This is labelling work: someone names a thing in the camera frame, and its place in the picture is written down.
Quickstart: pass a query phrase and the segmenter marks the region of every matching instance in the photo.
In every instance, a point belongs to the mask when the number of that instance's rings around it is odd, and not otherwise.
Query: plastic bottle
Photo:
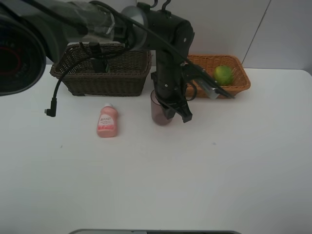
[[[99,137],[115,137],[117,135],[118,112],[112,104],[106,104],[101,110],[101,115],[97,124],[97,134]]]

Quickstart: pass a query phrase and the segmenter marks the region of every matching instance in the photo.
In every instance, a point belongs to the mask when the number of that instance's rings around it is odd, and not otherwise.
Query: bottle label
[[[113,130],[114,120],[109,115],[101,115],[98,121],[98,130]]]

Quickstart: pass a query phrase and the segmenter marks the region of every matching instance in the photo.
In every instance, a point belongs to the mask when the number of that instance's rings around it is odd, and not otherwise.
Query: green fruit
[[[228,66],[218,66],[214,71],[214,78],[221,86],[231,85],[234,79],[232,70]]]

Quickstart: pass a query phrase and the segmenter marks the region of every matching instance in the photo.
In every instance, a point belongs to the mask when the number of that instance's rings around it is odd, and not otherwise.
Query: white table
[[[140,97],[74,97],[64,85],[56,118],[43,113],[56,84],[1,97],[0,231],[77,229],[312,231],[312,77],[247,69],[236,100],[197,99],[193,120],[159,127],[152,84]],[[96,135],[105,103],[120,134]]]

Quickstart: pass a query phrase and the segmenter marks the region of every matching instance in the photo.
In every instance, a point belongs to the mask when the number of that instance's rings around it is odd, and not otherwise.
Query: basket
[[[124,49],[120,44],[102,44],[105,52],[118,52]],[[87,57],[80,45],[69,45],[59,63],[53,64],[51,75],[60,78],[73,63]],[[148,76],[152,55],[150,51],[129,51],[108,60],[109,73],[95,73],[92,62],[86,60],[76,66],[63,79],[69,92],[74,96],[140,96]]]
[[[233,96],[238,93],[248,90],[251,86],[250,80],[242,67],[242,64],[238,60],[237,57],[231,55],[189,55],[189,59],[201,66],[206,72],[213,76],[214,70],[216,67],[220,65],[227,65],[232,68],[232,74],[234,76],[234,81],[231,86],[222,86],[222,88]],[[198,98],[208,98],[205,91],[202,90],[196,83],[194,83],[197,87],[197,96]],[[193,96],[193,88],[192,86],[188,86],[186,91],[187,97]]]

